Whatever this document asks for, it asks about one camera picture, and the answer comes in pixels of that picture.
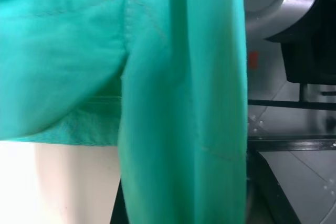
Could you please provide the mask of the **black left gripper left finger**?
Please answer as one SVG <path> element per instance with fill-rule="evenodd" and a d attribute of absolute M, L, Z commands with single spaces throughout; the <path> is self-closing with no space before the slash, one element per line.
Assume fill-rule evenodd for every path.
<path fill-rule="evenodd" d="M 119 181 L 110 224 L 129 224 L 121 181 Z"/>

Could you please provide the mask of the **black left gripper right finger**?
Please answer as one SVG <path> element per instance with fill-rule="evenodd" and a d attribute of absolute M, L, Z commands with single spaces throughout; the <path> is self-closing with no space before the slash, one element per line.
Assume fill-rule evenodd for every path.
<path fill-rule="evenodd" d="M 248 153 L 248 178 L 261 195 L 273 223 L 301 223 L 266 159 Z"/>

